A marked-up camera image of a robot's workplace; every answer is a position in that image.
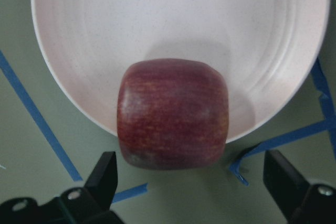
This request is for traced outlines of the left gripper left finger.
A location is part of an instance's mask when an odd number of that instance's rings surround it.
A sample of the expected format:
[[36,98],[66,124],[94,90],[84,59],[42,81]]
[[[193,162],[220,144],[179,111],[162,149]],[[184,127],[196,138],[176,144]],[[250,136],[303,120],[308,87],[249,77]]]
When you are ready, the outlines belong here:
[[85,189],[102,210],[108,210],[112,204],[117,186],[116,153],[103,152],[85,183]]

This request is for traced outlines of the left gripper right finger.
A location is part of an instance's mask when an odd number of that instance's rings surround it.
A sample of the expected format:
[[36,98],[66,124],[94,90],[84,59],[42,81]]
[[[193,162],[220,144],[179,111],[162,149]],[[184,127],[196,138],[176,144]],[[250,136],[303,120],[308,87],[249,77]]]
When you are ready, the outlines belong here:
[[304,176],[278,150],[264,155],[263,182],[276,205],[290,220],[310,187]]

